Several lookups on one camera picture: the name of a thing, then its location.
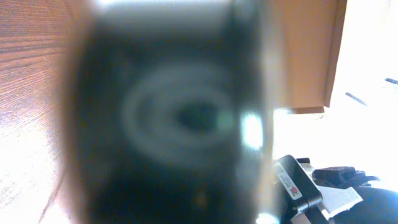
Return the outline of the black smartphone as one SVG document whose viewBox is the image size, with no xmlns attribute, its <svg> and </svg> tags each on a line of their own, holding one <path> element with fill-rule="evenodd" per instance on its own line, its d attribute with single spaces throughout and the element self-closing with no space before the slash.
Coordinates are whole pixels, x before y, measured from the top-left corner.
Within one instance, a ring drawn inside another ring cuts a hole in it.
<svg viewBox="0 0 398 224">
<path fill-rule="evenodd" d="M 62 140 L 78 223 L 254 223 L 272 140 L 266 1 L 83 1 Z"/>
</svg>

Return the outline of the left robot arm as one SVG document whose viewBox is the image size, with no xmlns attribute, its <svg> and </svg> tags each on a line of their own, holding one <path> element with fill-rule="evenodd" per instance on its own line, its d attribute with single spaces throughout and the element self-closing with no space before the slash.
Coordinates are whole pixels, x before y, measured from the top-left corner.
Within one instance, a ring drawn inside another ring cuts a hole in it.
<svg viewBox="0 0 398 224">
<path fill-rule="evenodd" d="M 309 159 L 274 161 L 273 223 L 397 224 L 397 192 L 373 187 L 378 177 L 351 166 L 315 169 Z"/>
</svg>

